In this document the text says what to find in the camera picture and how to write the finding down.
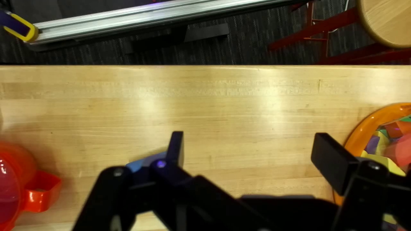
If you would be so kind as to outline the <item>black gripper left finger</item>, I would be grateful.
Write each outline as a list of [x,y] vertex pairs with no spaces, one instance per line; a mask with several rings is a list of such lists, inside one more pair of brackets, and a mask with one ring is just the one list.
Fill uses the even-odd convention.
[[171,136],[166,158],[132,174],[105,168],[95,181],[73,231],[131,231],[153,212],[170,231],[239,231],[227,202],[236,202],[200,176],[182,170],[184,133]]

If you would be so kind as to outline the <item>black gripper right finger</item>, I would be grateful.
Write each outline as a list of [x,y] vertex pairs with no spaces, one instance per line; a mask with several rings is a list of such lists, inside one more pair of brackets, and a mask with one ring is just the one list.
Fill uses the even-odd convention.
[[385,215],[411,230],[409,175],[398,176],[376,161],[353,157],[325,133],[315,135],[311,162],[343,197],[333,231],[383,231]]

